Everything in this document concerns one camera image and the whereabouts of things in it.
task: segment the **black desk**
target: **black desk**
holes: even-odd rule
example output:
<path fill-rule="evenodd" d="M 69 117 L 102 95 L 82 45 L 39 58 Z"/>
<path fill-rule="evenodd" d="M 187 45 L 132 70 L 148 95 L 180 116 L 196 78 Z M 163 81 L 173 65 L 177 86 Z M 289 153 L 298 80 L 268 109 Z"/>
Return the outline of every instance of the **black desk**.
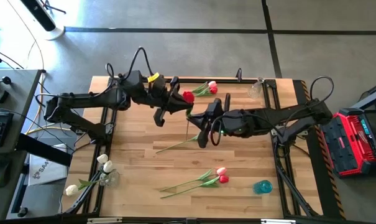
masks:
<path fill-rule="evenodd" d="M 2 94 L 4 90 L 9 93 L 7 100 L 4 103 L 0 103 L 0 108 L 13 110 L 26 116 L 38 85 L 40 74 L 40 70 L 0 70 L 0 79 L 3 76 L 8 76 L 12 81 L 11 85 L 0 83 L 0 93 Z M 5 187 L 0 188 L 0 220 L 5 219 L 7 216 L 27 155 L 26 151 L 15 151 L 24 121 L 25 118 L 23 116 L 14 114 L 12 126 L 4 145 L 0 147 L 0 158 L 8 157 L 12 159 L 10 181 Z"/>

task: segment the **white paper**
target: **white paper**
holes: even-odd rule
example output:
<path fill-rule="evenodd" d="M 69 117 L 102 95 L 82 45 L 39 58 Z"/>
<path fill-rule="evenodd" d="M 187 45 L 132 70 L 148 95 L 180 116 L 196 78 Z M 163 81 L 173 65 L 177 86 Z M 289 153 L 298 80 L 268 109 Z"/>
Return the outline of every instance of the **white paper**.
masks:
<path fill-rule="evenodd" d="M 66 152 L 66 145 L 64 144 L 54 147 Z M 68 175 L 67 167 L 56 162 L 35 155 L 30 155 L 29 161 L 29 186 L 63 179 Z"/>

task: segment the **desk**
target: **desk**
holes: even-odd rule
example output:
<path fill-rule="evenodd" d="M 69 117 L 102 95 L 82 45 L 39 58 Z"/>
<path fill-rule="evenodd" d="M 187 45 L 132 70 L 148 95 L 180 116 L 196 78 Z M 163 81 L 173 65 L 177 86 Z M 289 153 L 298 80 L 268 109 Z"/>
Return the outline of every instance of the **desk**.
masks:
<path fill-rule="evenodd" d="M 90 91 L 100 92 L 107 83 L 108 77 L 93 77 Z M 276 84 L 282 108 L 297 104 L 292 80 L 276 79 Z M 197 86 L 199 84 L 182 83 L 180 93 Z M 218 84 L 216 97 L 224 100 L 225 94 L 230 93 L 231 109 L 264 107 L 264 98 L 250 98 L 248 87 L 249 84 Z M 213 100 L 214 97 L 196 98 L 193 113 L 203 112 Z M 189 142 L 156 154 L 159 149 L 185 140 L 186 119 L 184 111 L 166 114 L 164 127 L 160 128 L 153 121 L 154 111 L 148 106 L 132 104 L 127 111 L 117 112 L 110 160 L 121 174 L 120 183 L 115 188 L 105 188 L 100 217 L 283 218 L 269 134 L 249 139 L 222 137 L 219 146 L 209 143 L 206 149 L 200 149 L 197 142 Z M 98 123 L 101 112 L 102 108 L 89 108 L 83 116 Z M 188 138 L 197 133 L 198 129 L 191 124 Z M 88 138 L 84 138 L 80 144 L 87 141 Z M 297 145 L 306 149 L 304 141 L 298 141 Z M 88 179 L 93 148 L 88 146 L 74 154 L 65 187 L 78 184 L 78 179 Z M 322 213 L 311 159 L 294 148 L 290 155 L 298 190 L 316 212 Z M 222 166 L 228 168 L 230 181 L 221 184 L 220 188 L 199 188 L 160 199 L 175 190 L 159 192 L 160 189 Z M 267 195 L 254 195 L 252 184 L 264 179 L 271 181 L 273 191 Z M 93 209 L 96 188 L 93 195 L 89 211 Z M 67 197 L 64 193 L 63 210 L 76 198 L 77 195 Z M 288 190 L 287 200 L 291 211 Z"/>
<path fill-rule="evenodd" d="M 4 90 L 9 92 L 7 100 L 0 103 L 0 108 L 13 110 L 26 116 L 40 74 L 40 70 L 0 70 L 0 79 L 8 76 L 12 82 L 11 85 L 0 83 L 0 93 L 2 94 Z M 27 154 L 25 151 L 14 151 L 24 121 L 23 116 L 14 114 L 12 128 L 7 134 L 4 145 L 0 147 L 0 157 L 6 156 L 12 159 L 10 181 L 5 187 L 0 188 L 0 219 L 4 219 L 7 215 Z"/>

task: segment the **computer mouse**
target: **computer mouse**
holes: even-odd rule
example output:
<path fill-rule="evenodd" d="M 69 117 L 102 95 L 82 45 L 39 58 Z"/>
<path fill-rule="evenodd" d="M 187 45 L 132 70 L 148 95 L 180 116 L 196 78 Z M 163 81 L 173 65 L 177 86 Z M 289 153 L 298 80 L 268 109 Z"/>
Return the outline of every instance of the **computer mouse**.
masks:
<path fill-rule="evenodd" d="M 9 182 L 11 162 L 8 158 L 0 159 L 0 187 L 5 187 Z"/>

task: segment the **clear glass vase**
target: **clear glass vase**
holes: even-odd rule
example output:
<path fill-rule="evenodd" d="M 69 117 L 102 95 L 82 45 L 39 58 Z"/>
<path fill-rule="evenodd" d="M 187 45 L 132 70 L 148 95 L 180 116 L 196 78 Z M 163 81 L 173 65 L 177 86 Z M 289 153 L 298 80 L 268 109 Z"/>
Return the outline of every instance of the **clear glass vase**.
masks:
<path fill-rule="evenodd" d="M 258 78 L 258 81 L 248 89 L 248 94 L 251 98 L 255 99 L 260 96 L 262 84 L 264 81 L 264 78 Z"/>
<path fill-rule="evenodd" d="M 101 174 L 99 176 L 99 184 L 100 186 L 117 186 L 119 184 L 119 176 L 120 174 L 116 169 L 112 170 L 109 174 Z"/>

